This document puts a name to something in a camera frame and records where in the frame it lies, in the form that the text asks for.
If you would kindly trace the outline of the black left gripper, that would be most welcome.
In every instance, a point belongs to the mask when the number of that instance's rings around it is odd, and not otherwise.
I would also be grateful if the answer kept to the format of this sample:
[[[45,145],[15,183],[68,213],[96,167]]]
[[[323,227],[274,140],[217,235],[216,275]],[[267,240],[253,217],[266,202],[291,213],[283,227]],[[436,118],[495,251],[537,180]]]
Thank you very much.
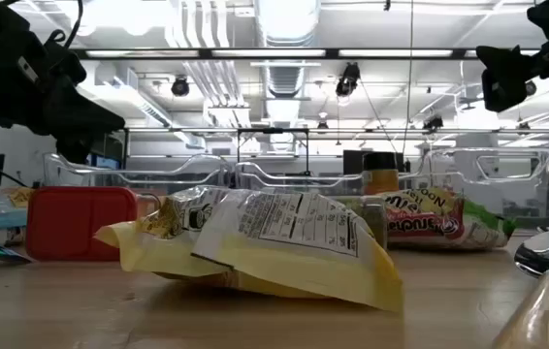
[[[86,164],[92,136],[122,130],[124,119],[82,96],[86,72],[76,55],[57,43],[0,52],[0,126],[20,125],[56,139],[68,162]]]

